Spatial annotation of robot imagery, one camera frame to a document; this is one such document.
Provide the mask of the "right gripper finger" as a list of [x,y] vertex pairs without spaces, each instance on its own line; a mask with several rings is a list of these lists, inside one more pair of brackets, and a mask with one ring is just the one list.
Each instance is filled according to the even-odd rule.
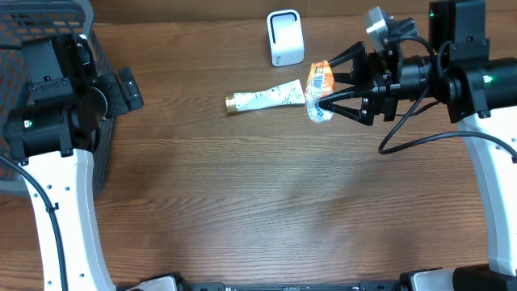
[[[359,108],[349,108],[338,104],[339,101],[348,99],[361,99]],[[344,89],[317,101],[317,106],[329,112],[345,116],[363,125],[371,126],[374,121],[374,98],[371,91],[353,91]]]
[[[352,61],[350,73],[334,72],[335,67],[347,61]],[[358,41],[338,56],[329,60],[329,64],[336,82],[358,85],[368,80],[368,54],[363,41]]]

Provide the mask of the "small orange tissue pack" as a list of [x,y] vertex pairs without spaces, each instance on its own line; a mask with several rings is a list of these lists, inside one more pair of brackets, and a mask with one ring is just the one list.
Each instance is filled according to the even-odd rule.
[[317,102],[334,93],[335,80],[328,61],[313,63],[305,88],[305,104],[309,119],[315,123],[331,120],[333,112],[323,110]]

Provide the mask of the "white Pantene tube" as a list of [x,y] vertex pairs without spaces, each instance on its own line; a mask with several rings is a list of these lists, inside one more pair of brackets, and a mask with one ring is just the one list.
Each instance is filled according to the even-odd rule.
[[265,91],[238,92],[225,97],[229,115],[264,108],[305,104],[305,96],[299,79],[274,86]]

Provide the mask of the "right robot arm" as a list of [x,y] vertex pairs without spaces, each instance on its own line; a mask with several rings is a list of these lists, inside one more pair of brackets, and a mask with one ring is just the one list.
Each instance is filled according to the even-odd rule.
[[328,112],[370,125],[375,116],[392,121],[409,100],[414,116],[426,98],[442,103],[473,161],[485,210],[488,265],[516,274],[516,60],[490,57],[483,1],[435,1],[428,11],[427,38],[412,19],[395,20],[382,9],[364,15],[373,44],[358,42],[330,61],[350,61],[334,79],[344,89],[318,100]]

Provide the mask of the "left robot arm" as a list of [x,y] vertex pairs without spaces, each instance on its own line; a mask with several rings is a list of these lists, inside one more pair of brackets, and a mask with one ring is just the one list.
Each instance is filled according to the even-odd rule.
[[94,133],[143,108],[129,68],[99,75],[89,40],[66,34],[20,45],[33,103],[9,112],[3,162],[24,179],[36,220],[46,290],[113,290],[93,201]]

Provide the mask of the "white barcode scanner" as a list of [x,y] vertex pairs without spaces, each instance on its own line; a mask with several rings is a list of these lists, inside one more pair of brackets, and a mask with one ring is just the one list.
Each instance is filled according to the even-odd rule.
[[271,63],[275,67],[295,65],[305,58],[301,17],[293,9],[273,11],[267,16]]

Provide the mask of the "grey plastic mesh basket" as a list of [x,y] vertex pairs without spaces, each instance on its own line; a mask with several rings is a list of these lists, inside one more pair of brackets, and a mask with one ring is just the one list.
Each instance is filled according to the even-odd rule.
[[[112,72],[112,66],[93,30],[94,11],[88,1],[1,0],[1,44],[20,46],[33,40],[60,34],[83,34],[95,58],[97,75]],[[30,75],[19,50],[1,51],[1,122],[13,108],[30,104],[27,85]],[[94,147],[93,193],[101,194],[107,180],[111,142],[116,120],[103,120],[92,133]]]

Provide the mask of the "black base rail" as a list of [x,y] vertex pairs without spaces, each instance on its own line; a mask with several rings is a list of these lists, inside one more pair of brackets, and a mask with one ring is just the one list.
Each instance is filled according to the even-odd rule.
[[396,280],[362,280],[349,284],[256,284],[193,283],[172,272],[143,280],[133,290],[170,291],[511,291],[516,278],[494,272],[486,265],[451,269],[432,268],[403,272]]

